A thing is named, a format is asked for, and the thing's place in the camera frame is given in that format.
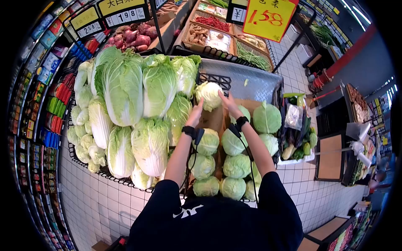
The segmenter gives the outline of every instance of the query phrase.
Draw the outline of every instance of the black wristband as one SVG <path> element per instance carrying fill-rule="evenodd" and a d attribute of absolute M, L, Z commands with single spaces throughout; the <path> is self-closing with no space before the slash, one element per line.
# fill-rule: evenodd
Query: black wristband
<path fill-rule="evenodd" d="M 240 117 L 236 120 L 236 129 L 241 132 L 242 131 L 242 126 L 246 123 L 249 122 L 247 117 Z"/>

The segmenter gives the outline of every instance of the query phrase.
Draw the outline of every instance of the hand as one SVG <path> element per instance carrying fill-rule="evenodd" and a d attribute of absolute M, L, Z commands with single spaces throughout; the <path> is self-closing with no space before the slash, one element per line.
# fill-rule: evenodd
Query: hand
<path fill-rule="evenodd" d="M 189 126 L 189 127 L 196 127 L 199 123 L 199 120 L 201 118 L 201 112 L 202 112 L 202 105 L 204 103 L 204 98 L 200 99 L 200 102 L 198 103 L 198 105 L 193 107 L 192 112 L 190 113 L 189 118 L 187 119 L 187 122 L 185 124 L 185 126 Z"/>
<path fill-rule="evenodd" d="M 225 97 L 221 91 L 218 91 L 219 97 L 222 99 L 222 103 L 224 104 L 225 109 L 229 111 L 229 114 L 234 117 L 236 120 L 240 117 L 243 117 L 243 113 L 239 110 L 239 107 L 234 102 L 234 98 L 232 93 L 229 91 L 229 97 Z"/>

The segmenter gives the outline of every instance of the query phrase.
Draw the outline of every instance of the person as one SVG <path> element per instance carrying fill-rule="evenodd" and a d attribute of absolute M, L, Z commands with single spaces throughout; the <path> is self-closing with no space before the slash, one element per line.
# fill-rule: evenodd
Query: person
<path fill-rule="evenodd" d="M 230 115 L 243 116 L 232 94 L 219 96 Z M 199 123 L 203 99 L 194 106 L 186 126 Z M 303 230 L 296 206 L 283 187 L 267 147 L 246 122 L 241 127 L 262 182 L 258 208 L 225 197 L 196 197 L 181 206 L 179 187 L 192 138 L 182 133 L 166 167 L 165 178 L 131 226 L 127 250 L 297 250 Z"/>

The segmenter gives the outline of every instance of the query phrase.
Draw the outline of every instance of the white tiled floor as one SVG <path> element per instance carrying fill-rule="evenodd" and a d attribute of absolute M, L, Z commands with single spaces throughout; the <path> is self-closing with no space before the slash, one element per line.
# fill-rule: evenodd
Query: white tiled floor
<path fill-rule="evenodd" d="M 281 44 L 273 43 L 277 63 L 292 42 L 285 37 Z M 279 68 L 285 92 L 307 92 L 307 78 L 299 59 L 291 52 Z M 310 112 L 315 128 L 315 110 Z M 61 184 L 65 215 L 79 251 L 103 240 L 113 242 L 120 235 L 128 236 L 129 229 L 151 194 L 107 180 L 71 162 L 67 138 L 63 137 Z M 346 215 L 360 201 L 364 186 L 343 187 L 339 182 L 314 181 L 315 165 L 300 163 L 278 166 L 277 173 L 294 201 L 303 231 L 308 232 L 329 221 L 335 215 Z"/>

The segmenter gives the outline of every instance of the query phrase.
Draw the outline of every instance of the white tile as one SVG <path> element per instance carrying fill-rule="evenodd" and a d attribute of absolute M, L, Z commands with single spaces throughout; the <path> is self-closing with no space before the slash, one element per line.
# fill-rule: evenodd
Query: white tile
<path fill-rule="evenodd" d="M 293 175 L 295 171 L 294 170 L 285 170 L 285 177 L 283 179 L 284 183 L 290 183 L 293 182 Z"/>

